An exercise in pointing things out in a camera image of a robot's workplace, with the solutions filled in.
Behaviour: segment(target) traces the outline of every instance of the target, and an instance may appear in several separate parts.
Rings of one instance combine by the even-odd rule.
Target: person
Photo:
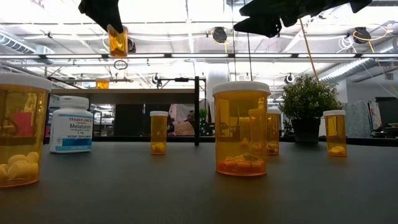
[[[194,127],[195,125],[195,112],[193,110],[190,110],[188,115],[187,115],[187,119],[185,121],[188,121],[192,127]]]
[[[194,136],[195,131],[193,129],[195,122],[195,112],[189,111],[187,119],[179,122],[174,127],[174,133],[169,133],[169,136]]]

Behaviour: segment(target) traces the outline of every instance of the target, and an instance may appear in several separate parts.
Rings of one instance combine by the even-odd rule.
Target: amber prescription bottle
[[[150,153],[166,154],[167,117],[166,111],[150,112]]]
[[[347,156],[344,110],[324,111],[329,156]]]
[[[113,57],[125,57],[128,55],[127,27],[123,26],[123,33],[116,31],[112,25],[108,25],[109,54]]]
[[[280,110],[268,109],[267,115],[267,155],[279,155]]]
[[[45,78],[0,73],[0,187],[39,180],[51,87]]]
[[[213,88],[213,96],[216,171],[241,176],[265,174],[267,111],[264,108],[259,109],[258,105],[269,96],[269,86],[259,82],[222,83]],[[255,128],[260,132],[255,136],[252,131],[254,117]],[[248,144],[243,142],[242,136],[249,136]]]

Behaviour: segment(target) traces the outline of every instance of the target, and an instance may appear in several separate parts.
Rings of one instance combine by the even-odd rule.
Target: shelf
[[[54,89],[52,94],[58,96],[80,96],[98,104],[170,104],[194,103],[194,89]]]

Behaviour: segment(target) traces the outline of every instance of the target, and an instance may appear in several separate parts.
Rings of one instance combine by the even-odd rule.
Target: black robotic claw
[[[316,16],[322,11],[350,3],[354,13],[366,7],[372,0],[253,0],[239,12],[249,18],[235,24],[239,32],[274,37],[279,34],[282,19],[290,27],[303,16]]]
[[[81,0],[79,10],[100,25],[106,32],[111,24],[119,33],[123,33],[120,19],[119,0]]]

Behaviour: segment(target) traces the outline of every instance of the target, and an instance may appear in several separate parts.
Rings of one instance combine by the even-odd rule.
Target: white supplement bottle
[[[90,152],[94,116],[87,111],[88,99],[61,96],[60,107],[52,115],[50,152]]]

